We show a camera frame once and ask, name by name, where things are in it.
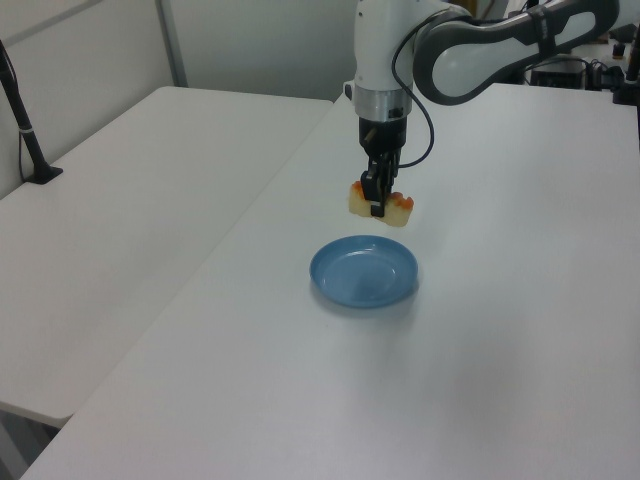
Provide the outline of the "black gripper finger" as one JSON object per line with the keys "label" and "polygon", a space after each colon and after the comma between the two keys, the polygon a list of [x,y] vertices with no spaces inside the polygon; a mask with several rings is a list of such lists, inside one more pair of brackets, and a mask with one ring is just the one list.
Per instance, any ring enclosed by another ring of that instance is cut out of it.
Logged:
{"label": "black gripper finger", "polygon": [[386,203],[398,172],[398,155],[384,154],[380,159],[381,202]]}
{"label": "black gripper finger", "polygon": [[382,218],[385,214],[384,191],[375,170],[364,171],[360,178],[364,199],[369,203],[370,214]]}

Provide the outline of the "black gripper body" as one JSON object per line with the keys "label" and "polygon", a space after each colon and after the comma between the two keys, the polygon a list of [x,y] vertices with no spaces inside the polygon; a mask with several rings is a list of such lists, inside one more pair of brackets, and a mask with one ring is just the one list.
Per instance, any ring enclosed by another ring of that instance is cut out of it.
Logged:
{"label": "black gripper body", "polygon": [[394,173],[398,172],[407,124],[407,118],[388,122],[359,119],[359,144],[370,163],[387,165]]}

